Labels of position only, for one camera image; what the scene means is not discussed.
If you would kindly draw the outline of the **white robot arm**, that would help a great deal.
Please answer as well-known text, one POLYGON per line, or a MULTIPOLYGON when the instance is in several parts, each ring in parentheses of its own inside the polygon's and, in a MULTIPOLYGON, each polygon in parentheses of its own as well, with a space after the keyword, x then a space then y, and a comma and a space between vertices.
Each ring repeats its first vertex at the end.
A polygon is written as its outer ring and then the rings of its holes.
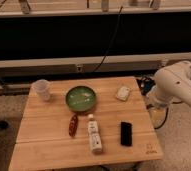
POLYGON ((159 69, 154 74, 155 85, 147 93, 156 108, 166 108, 176 97, 191 107, 191 62, 180 61, 159 69))

